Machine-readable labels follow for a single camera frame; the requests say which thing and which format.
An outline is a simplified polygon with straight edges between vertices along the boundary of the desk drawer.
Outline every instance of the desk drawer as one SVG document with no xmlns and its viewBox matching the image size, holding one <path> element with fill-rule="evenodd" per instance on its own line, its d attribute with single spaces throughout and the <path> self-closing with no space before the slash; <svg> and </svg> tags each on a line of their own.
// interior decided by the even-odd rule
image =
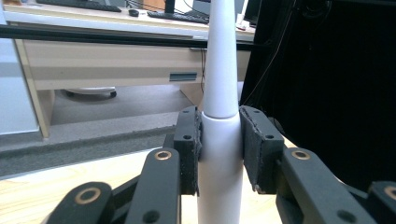
<svg viewBox="0 0 396 224">
<path fill-rule="evenodd" d="M 201 82 L 202 52 L 199 50 L 34 40 L 22 42 L 37 90 L 162 85 L 170 83 L 171 73 L 195 73 L 195 80 L 182 82 Z M 238 51 L 239 80 L 245 78 L 249 56 L 248 51 Z"/>
</svg>

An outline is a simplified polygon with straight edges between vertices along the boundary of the desk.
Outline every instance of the desk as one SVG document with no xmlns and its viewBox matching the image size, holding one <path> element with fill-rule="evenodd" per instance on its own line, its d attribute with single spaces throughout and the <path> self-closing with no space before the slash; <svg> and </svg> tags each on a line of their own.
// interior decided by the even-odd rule
<svg viewBox="0 0 396 224">
<path fill-rule="evenodd" d="M 204 24 L 152 19 L 147 15 L 133 18 L 126 8 L 116 13 L 38 5 L 33 1 L 4 7 L 7 22 L 19 26 L 182 38 L 207 38 L 208 31 Z M 251 41 L 253 36 L 253 29 L 236 31 L 238 40 Z M 184 90 L 198 90 L 201 82 L 200 50 L 34 40 L 16 40 L 16 45 L 44 137 L 50 136 L 54 90 L 170 83 L 195 84 Z M 244 80 L 249 56 L 248 51 L 238 51 L 239 80 Z M 186 72 L 196 73 L 197 78 L 183 82 L 169 80 L 170 73 Z"/>
<path fill-rule="evenodd" d="M 286 145 L 293 147 L 289 141 Z M 0 223 L 40 223 L 69 190 L 86 182 L 106 182 L 114 189 L 140 174 L 148 153 L 142 151 L 0 180 Z M 253 192 L 246 173 L 243 181 L 240 223 L 281 223 L 276 197 Z M 197 223 L 196 197 L 182 196 L 182 223 Z"/>
</svg>

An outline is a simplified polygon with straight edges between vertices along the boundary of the wall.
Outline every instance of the wall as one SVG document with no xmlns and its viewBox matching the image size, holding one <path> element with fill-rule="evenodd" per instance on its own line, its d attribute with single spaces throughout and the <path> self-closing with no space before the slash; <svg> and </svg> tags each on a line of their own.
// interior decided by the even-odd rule
<svg viewBox="0 0 396 224">
<path fill-rule="evenodd" d="M 2 7 L 0 24 L 6 24 Z M 35 112 L 14 42 L 0 38 L 0 134 L 36 131 Z"/>
</svg>

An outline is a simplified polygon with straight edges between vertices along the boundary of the white cylinder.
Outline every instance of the white cylinder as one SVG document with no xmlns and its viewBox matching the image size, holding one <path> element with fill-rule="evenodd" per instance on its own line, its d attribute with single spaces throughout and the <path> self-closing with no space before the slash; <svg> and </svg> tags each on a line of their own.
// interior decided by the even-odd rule
<svg viewBox="0 0 396 224">
<path fill-rule="evenodd" d="M 212 119 L 204 112 L 202 123 L 198 222 L 239 223 L 243 173 L 239 114 L 228 119 Z"/>
<path fill-rule="evenodd" d="M 198 163 L 200 224 L 239 223 L 243 163 L 236 66 L 234 2 L 213 0 Z"/>
</svg>

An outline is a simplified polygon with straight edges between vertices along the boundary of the keyboard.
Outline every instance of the keyboard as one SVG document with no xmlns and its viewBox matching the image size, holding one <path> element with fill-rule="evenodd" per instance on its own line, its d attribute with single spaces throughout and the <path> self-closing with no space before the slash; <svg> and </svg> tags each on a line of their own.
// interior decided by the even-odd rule
<svg viewBox="0 0 396 224">
<path fill-rule="evenodd" d="M 176 14 L 176 13 L 173 14 L 173 13 L 148 11 L 148 15 L 152 18 L 165 19 L 165 20 L 171 20 L 171 21 L 188 21 L 188 22 L 195 22 L 195 23 L 201 23 L 201 24 L 209 23 L 209 21 L 206 21 L 201 18 L 186 16 L 186 15 Z"/>
<path fill-rule="evenodd" d="M 121 12 L 121 9 L 114 6 L 100 5 L 97 2 L 84 0 L 35 0 L 39 4 L 47 4 L 61 7 L 78 7 L 101 11 Z"/>
</svg>

